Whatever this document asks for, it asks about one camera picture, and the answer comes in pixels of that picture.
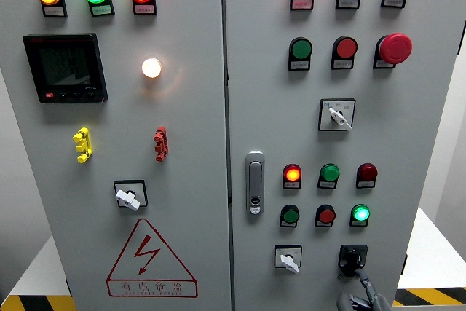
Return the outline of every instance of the lightning bolt symbol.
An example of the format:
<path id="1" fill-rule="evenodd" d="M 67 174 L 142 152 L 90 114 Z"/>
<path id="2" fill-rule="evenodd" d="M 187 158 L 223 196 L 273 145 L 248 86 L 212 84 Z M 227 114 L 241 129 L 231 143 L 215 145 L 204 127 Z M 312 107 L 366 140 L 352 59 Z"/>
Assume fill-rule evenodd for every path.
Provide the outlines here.
<path id="1" fill-rule="evenodd" d="M 156 249 L 154 251 L 145 251 L 144 253 L 141 253 L 141 251 L 144 249 L 144 247 L 147 245 L 147 243 L 149 243 L 149 241 L 151 240 L 151 236 L 147 235 L 146 238 L 144 238 L 143 242 L 141 243 L 141 245 L 139 246 L 139 249 L 138 251 L 136 251 L 136 254 L 134 254 L 134 257 L 137 258 L 138 256 L 142 256 L 142 255 L 148 255 L 148 254 L 152 254 L 151 258 L 149 259 L 149 261 L 147 262 L 147 264 L 144 266 L 144 267 L 141 267 L 139 269 L 139 276 L 141 276 L 146 270 L 146 267 L 147 265 L 149 265 L 152 261 L 153 258 L 155 258 L 155 256 L 157 255 L 157 253 L 159 253 L 160 249 Z"/>

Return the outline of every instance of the warning sign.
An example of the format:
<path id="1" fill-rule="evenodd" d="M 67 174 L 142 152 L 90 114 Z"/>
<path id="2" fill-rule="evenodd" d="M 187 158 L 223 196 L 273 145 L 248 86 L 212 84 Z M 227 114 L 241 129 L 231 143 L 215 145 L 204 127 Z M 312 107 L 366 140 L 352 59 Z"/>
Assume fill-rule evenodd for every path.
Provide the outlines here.
<path id="1" fill-rule="evenodd" d="M 158 231 L 139 219 L 107 277 L 110 296 L 197 298 L 197 281 Z"/>

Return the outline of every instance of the white switch knob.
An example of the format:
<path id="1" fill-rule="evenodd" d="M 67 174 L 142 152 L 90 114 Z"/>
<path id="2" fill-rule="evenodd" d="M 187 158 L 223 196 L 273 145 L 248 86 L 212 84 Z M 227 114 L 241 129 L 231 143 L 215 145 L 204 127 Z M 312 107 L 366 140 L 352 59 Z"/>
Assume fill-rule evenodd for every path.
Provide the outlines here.
<path id="1" fill-rule="evenodd" d="M 298 265 L 296 265 L 291 256 L 280 255 L 280 260 L 282 261 L 283 266 L 292 273 L 299 273 Z"/>
<path id="2" fill-rule="evenodd" d="M 343 114 L 341 114 L 338 111 L 335 111 L 333 107 L 328 107 L 328 111 L 332 115 L 332 119 L 337 122 L 339 125 L 344 127 L 347 131 L 352 130 L 352 126 L 348 123 L 348 121 L 343 117 Z"/>
<path id="3" fill-rule="evenodd" d="M 136 196 L 133 193 L 126 193 L 122 190 L 119 190 L 115 195 L 115 198 L 118 199 L 118 203 L 120 205 L 124 205 L 133 211 L 138 211 L 140 203 L 136 200 L 135 197 Z"/>

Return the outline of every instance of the yellow terminal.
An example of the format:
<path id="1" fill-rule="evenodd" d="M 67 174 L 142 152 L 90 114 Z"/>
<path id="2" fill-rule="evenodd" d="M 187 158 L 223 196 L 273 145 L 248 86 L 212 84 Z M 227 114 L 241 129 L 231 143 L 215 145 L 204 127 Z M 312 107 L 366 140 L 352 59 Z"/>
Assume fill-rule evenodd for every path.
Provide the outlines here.
<path id="1" fill-rule="evenodd" d="M 86 162 L 93 153 L 89 129 L 86 127 L 79 129 L 79 131 L 74 134 L 73 141 L 77 143 L 76 152 L 80 153 L 78 162 L 82 164 Z"/>

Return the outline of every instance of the digital power meter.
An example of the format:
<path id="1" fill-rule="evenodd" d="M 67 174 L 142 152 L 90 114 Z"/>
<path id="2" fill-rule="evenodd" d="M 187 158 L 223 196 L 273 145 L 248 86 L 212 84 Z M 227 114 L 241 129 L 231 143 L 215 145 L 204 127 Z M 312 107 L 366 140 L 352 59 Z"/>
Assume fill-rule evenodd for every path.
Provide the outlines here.
<path id="1" fill-rule="evenodd" d="M 41 103 L 107 100 L 94 33 L 28 35 L 23 41 Z"/>

